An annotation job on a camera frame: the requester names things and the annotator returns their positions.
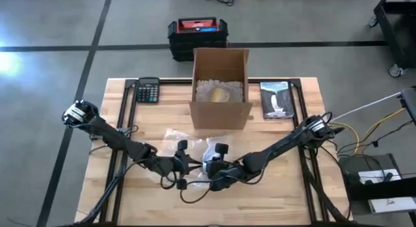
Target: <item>gray floor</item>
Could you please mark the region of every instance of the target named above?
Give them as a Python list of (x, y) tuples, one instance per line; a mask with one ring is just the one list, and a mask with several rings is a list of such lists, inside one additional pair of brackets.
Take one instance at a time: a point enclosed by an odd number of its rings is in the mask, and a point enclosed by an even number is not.
[[(72, 46), (92, 42), (105, 0), (0, 0), (0, 46)], [(229, 24), (230, 42), (348, 42), (383, 40), (367, 22), (379, 0), (237, 0), (227, 7), (206, 0), (112, 0), (99, 44), (166, 44), (166, 27), (181, 17), (216, 16)], [(0, 226), (8, 219), (36, 224), (87, 51), (0, 52)], [(249, 76), (318, 77), (326, 109), (342, 114), (415, 84), (416, 73), (393, 79), (387, 47), (297, 47), (250, 50)], [(98, 51), (84, 98), (100, 105), (109, 77), (190, 77), (192, 63), (172, 60), (168, 50)], [(360, 134), (398, 109), (389, 100), (341, 121)], [(377, 135), (408, 120), (402, 114)], [(416, 172), (416, 133), (407, 127), (368, 149), (393, 153), (402, 172)], [(339, 144), (352, 142), (349, 133)], [(90, 142), (75, 131), (48, 226), (75, 215)], [(411, 226), (405, 214), (357, 216), (362, 223)]]

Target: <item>wooden table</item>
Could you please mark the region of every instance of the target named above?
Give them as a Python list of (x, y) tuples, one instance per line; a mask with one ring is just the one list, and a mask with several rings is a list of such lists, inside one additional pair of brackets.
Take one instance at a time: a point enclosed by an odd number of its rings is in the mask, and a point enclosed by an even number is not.
[[(309, 115), (325, 112), (317, 78), (300, 78), (305, 104)], [(125, 79), (109, 79), (101, 106), (101, 116), (115, 126)], [(253, 102), (247, 125), (242, 131), (195, 130), (189, 111), (190, 85), (162, 85), (158, 105), (136, 105), (135, 124), (138, 131), (133, 140), (146, 141), (159, 149), (159, 155), (172, 155), (177, 139), (167, 137), (167, 129), (174, 129), (194, 139), (187, 150), (193, 158), (200, 159), (207, 145), (205, 138), (226, 135), (229, 143), (227, 160), (248, 152), (263, 150), (293, 130), (291, 119), (264, 120), (258, 84), (250, 84), (249, 100)], [(127, 125), (128, 111), (125, 114)], [(95, 142), (93, 148), (102, 145)], [(327, 149), (335, 155), (329, 145)], [(88, 162), (83, 191), (78, 210), (88, 212), (102, 195), (111, 150), (106, 148), (94, 152)], [(339, 168), (325, 152), (320, 152), (318, 162), (324, 190), (341, 213), (347, 213), (348, 200)], [(257, 185), (236, 183), (229, 189), (210, 192), (196, 204), (185, 204), (176, 189), (164, 190), (159, 185), (160, 177), (134, 166), (125, 176), (123, 198), (120, 206), (120, 225), (149, 224), (309, 224), (306, 195), (298, 150), (290, 150), (267, 166), (263, 180)], [(189, 187), (184, 192), (187, 200), (193, 200), (204, 192), (204, 187)], [(319, 205), (315, 197), (315, 208)], [(76, 220), (85, 214), (77, 212)]]

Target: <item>black calculator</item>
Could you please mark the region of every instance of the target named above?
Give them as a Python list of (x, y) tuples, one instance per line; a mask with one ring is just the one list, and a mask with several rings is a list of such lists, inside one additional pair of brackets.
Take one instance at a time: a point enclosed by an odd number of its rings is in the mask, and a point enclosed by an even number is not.
[(159, 102), (161, 82), (157, 77), (141, 77), (138, 79), (136, 100), (138, 103)]

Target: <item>yellow cable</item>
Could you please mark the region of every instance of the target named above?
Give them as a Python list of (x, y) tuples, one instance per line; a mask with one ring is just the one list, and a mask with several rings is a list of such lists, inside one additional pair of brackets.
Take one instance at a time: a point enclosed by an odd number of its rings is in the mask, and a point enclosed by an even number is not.
[(359, 136), (358, 136), (357, 131), (353, 127), (351, 127), (351, 126), (349, 126), (347, 124), (344, 124), (344, 123), (340, 123), (340, 122), (330, 122), (330, 124), (334, 124), (334, 125), (338, 125), (338, 126), (344, 126), (344, 127), (348, 128), (349, 130), (351, 130), (351, 132), (354, 133), (354, 135), (356, 136), (356, 139), (357, 139), (356, 149), (354, 150), (354, 154), (356, 154), (357, 151), (358, 151), (358, 148), (359, 148)]
[(383, 123), (383, 122), (385, 122), (386, 120), (388, 120), (388, 119), (390, 119), (390, 118), (392, 118), (392, 117), (394, 117), (395, 115), (397, 115), (398, 113), (401, 113), (402, 111), (404, 111), (406, 108), (402, 108), (402, 109), (399, 109), (398, 111), (396, 111), (395, 113), (392, 113), (392, 114), (390, 114), (390, 115), (388, 115), (388, 116), (386, 116), (385, 118), (383, 118), (383, 119), (381, 119), (381, 120), (379, 120), (379, 121), (377, 121), (375, 124), (373, 124), (370, 128), (369, 128), (369, 130), (367, 130), (367, 132), (365, 133), (365, 135), (364, 135), (364, 139), (366, 139), (368, 136), (369, 136), (369, 133), (372, 131), (372, 129), (374, 128), (374, 127), (376, 127), (377, 125), (379, 125), (379, 124), (381, 124), (381, 123)]

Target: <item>open cardboard box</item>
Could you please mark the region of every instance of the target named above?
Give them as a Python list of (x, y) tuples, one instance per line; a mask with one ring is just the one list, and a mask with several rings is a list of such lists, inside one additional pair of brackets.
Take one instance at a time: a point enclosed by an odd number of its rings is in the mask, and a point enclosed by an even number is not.
[[(244, 129), (252, 103), (248, 102), (248, 49), (196, 48), (190, 115), (195, 129)], [(242, 103), (196, 101), (198, 80), (240, 81)]]

